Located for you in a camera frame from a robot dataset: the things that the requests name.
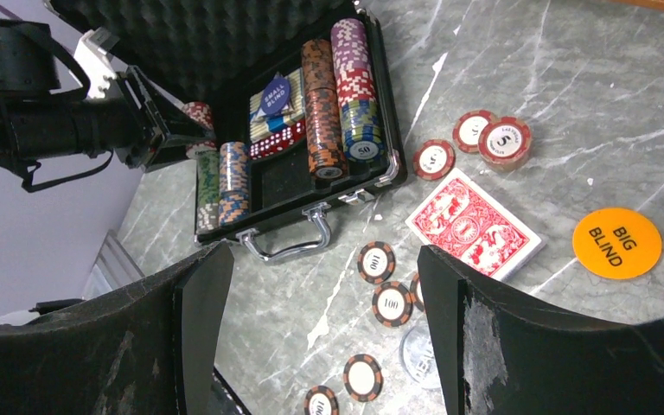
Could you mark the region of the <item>red five chip stack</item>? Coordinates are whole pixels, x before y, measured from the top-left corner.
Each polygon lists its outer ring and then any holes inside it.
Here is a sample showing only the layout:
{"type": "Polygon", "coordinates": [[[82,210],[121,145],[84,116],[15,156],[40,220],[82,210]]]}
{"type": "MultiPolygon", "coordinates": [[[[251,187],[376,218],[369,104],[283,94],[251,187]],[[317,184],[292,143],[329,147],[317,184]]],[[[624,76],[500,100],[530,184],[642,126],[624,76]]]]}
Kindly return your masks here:
{"type": "Polygon", "coordinates": [[[530,127],[516,117],[496,118],[480,133],[478,151],[483,161],[499,173],[514,171],[531,156],[533,134],[530,127]]]}

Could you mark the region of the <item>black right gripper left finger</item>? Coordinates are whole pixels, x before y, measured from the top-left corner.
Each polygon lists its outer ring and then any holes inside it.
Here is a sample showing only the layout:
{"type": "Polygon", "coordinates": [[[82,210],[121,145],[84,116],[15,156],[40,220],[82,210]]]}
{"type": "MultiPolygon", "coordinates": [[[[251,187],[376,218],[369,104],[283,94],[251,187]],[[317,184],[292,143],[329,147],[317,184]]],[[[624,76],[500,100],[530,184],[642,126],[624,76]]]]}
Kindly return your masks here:
{"type": "Polygon", "coordinates": [[[232,414],[214,373],[228,245],[23,325],[0,325],[0,414],[232,414]]]}

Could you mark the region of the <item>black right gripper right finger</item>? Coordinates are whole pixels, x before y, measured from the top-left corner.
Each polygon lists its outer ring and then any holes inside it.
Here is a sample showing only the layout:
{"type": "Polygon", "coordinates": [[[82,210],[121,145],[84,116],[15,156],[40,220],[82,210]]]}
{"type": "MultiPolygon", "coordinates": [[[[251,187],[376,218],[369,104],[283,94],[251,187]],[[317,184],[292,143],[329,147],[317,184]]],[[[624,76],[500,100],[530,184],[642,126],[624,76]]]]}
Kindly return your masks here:
{"type": "Polygon", "coordinates": [[[418,274],[449,414],[664,414],[664,318],[569,311],[437,246],[418,274]]]}

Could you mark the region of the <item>red playing card deck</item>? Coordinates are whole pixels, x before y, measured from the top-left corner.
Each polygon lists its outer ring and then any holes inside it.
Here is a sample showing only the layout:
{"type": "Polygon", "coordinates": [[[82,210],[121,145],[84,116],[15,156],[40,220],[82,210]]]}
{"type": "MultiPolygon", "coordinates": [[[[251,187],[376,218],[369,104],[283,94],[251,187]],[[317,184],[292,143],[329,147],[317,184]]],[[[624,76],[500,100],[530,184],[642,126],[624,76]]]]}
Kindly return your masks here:
{"type": "Polygon", "coordinates": [[[485,276],[502,281],[543,246],[542,238],[454,168],[405,220],[434,245],[485,276]]]}

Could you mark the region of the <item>orange big blind button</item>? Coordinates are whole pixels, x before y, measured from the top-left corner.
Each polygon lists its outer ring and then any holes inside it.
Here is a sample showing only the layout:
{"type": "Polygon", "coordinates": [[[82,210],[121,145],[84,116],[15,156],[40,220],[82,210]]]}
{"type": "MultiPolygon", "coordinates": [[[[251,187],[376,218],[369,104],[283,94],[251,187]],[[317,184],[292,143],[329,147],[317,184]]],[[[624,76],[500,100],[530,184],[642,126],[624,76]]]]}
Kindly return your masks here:
{"type": "Polygon", "coordinates": [[[661,259],[663,240],[656,225],[625,207],[587,214],[575,227],[571,244],[578,262],[602,278],[637,278],[661,259]]]}

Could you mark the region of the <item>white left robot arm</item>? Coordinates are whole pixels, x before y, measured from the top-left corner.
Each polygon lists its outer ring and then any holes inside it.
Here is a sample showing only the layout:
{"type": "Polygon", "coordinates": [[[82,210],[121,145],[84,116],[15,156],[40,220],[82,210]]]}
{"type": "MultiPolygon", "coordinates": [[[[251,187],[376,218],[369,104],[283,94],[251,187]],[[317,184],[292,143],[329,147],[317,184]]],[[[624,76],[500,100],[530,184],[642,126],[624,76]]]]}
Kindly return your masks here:
{"type": "MultiPolygon", "coordinates": [[[[210,137],[137,67],[103,99],[49,26],[0,19],[0,167],[28,192],[43,158],[150,169],[210,137]]],[[[233,273],[225,243],[23,325],[0,325],[0,414],[241,414],[214,369],[233,273]]]]}

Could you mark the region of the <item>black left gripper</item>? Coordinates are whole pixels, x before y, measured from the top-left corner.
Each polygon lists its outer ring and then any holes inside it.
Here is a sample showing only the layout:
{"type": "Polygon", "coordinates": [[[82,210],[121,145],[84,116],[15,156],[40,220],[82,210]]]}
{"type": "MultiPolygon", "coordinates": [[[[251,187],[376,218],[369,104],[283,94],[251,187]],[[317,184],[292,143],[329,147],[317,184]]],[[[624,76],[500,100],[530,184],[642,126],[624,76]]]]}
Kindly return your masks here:
{"type": "Polygon", "coordinates": [[[0,167],[17,172],[46,158],[96,157],[128,151],[128,166],[145,172],[188,159],[187,148],[210,131],[161,94],[137,66],[128,67],[128,99],[0,101],[0,167]]]}

